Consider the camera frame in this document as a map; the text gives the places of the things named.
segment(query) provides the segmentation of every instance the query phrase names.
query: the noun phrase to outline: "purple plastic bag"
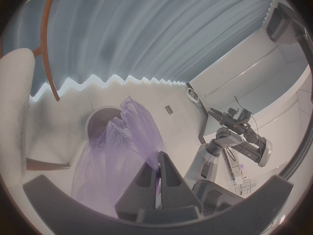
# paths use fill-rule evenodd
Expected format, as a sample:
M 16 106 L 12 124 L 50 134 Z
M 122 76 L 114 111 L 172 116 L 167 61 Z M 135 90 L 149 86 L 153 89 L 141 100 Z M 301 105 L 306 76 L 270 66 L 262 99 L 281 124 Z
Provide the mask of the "purple plastic bag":
M 89 208 L 116 216 L 115 203 L 143 163 L 159 168 L 164 144 L 151 114 L 130 97 L 122 104 L 122 120 L 110 120 L 100 137 L 85 145 L 75 168 L 72 198 Z

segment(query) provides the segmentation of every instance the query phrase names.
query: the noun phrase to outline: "curtain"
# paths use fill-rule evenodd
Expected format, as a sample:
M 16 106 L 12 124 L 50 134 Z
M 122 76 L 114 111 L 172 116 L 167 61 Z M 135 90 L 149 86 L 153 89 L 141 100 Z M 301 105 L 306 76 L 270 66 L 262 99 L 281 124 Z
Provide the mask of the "curtain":
M 55 86 L 60 89 L 68 77 L 82 84 L 92 74 L 104 82 L 131 75 L 187 83 L 260 28 L 271 2 L 54 0 L 48 55 Z M 29 17 L 41 17 L 41 6 L 42 0 L 25 4 L 4 50 L 28 45 L 25 39 L 37 34 Z M 45 82 L 42 61 L 36 60 L 31 95 Z

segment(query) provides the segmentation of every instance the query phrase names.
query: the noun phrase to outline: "chair backrest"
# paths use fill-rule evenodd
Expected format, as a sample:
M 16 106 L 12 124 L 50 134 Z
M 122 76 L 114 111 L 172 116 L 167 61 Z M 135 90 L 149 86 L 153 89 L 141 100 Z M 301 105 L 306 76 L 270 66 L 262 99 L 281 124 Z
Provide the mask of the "chair backrest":
M 26 171 L 26 118 L 35 58 L 30 49 L 0 59 L 0 174 L 7 187 Z

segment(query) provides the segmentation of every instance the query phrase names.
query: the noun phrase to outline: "wooden chair leg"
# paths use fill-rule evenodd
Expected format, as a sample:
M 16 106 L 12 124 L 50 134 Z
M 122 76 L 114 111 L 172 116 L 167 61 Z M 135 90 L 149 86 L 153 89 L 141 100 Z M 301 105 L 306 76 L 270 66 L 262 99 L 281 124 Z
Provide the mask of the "wooden chair leg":
M 26 170 L 64 170 L 69 168 L 69 163 L 55 164 L 26 158 Z

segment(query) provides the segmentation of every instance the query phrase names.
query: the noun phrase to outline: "vent slot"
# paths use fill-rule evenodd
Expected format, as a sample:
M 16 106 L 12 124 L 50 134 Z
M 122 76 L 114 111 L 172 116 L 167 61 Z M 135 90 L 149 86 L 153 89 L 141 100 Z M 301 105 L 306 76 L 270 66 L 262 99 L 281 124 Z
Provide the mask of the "vent slot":
M 214 214 L 217 200 L 218 200 L 219 196 L 221 196 L 221 195 L 222 194 L 217 190 L 210 190 L 207 193 L 207 196 L 206 196 L 205 201 L 203 203 L 203 210 L 202 210 L 204 217 L 207 217 L 207 216 Z

